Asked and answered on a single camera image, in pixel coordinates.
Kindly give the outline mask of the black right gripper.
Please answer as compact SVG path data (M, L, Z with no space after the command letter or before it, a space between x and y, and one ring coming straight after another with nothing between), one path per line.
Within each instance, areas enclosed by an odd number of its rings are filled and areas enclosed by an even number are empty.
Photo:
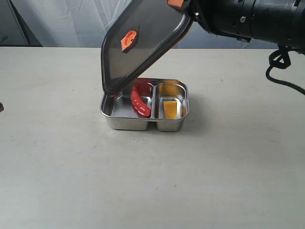
M251 40L251 19L255 0L167 0L167 4L187 12L210 34Z

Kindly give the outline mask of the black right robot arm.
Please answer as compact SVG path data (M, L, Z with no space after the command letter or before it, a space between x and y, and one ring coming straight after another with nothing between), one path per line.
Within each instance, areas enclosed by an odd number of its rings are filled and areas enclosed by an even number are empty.
M303 0L169 0L208 33L250 41L257 39L303 50Z

